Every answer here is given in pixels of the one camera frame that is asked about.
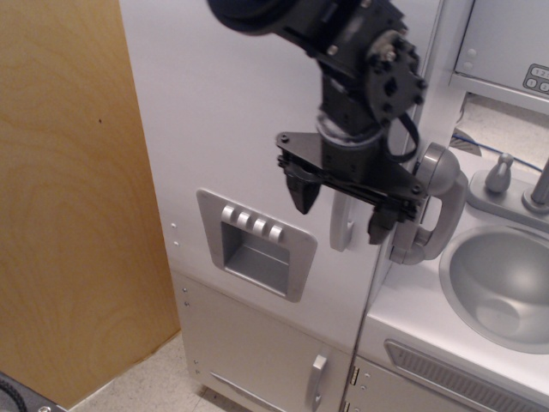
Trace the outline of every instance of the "sink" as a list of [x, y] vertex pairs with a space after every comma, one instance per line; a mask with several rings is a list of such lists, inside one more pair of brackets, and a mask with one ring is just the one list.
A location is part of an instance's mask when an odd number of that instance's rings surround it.
[[549, 354], [549, 240], [512, 227], [476, 227], [454, 238], [440, 261], [446, 299], [485, 338]]

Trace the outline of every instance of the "wooden panel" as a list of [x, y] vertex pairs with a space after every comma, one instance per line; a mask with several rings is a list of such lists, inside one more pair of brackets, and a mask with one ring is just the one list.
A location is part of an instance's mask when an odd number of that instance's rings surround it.
[[178, 329], [118, 2], [0, 2], [0, 370], [70, 406]]

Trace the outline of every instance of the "cabinet door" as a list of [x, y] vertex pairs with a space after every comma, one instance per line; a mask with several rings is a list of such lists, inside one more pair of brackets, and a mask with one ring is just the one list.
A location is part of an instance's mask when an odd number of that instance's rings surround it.
[[195, 379], [256, 412], [339, 410], [348, 354], [186, 276], [173, 284]]
[[449, 397], [359, 356], [355, 358], [353, 378], [347, 389], [346, 409], [368, 412], [474, 412]]

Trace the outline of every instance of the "black cable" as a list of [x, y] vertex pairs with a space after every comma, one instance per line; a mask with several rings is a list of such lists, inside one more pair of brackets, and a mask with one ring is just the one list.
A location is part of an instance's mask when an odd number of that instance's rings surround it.
[[411, 160], [415, 154], [418, 152], [419, 148], [419, 132], [418, 128], [415, 127], [414, 122], [412, 119], [407, 115], [407, 113], [404, 113], [398, 118], [404, 128], [407, 130], [407, 132], [410, 134], [410, 137], [413, 140], [413, 143], [415, 144], [415, 147], [410, 150], [408, 153], [405, 154], [392, 154], [389, 149], [389, 141], [388, 138], [385, 137], [383, 139], [383, 151], [385, 152], [385, 155], [390, 161], [393, 161], [394, 163], [404, 163], [406, 161]]
[[15, 402], [15, 405], [17, 405], [19, 412], [27, 412], [27, 405], [16, 388], [5, 380], [0, 379], [0, 390], [4, 391], [9, 397], [11, 397], [11, 399]]

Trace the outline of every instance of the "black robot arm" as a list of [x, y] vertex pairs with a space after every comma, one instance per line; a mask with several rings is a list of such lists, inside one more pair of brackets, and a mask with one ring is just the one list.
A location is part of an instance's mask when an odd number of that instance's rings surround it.
[[[424, 186], [400, 163], [419, 135], [407, 110], [423, 102], [418, 55], [403, 14], [389, 0], [208, 0], [215, 16], [241, 33], [276, 33], [305, 50], [322, 71], [317, 133], [281, 133], [279, 166], [297, 209], [306, 214], [321, 185], [375, 205], [371, 243], [397, 221], [415, 219]], [[400, 119], [414, 149], [392, 154]]]

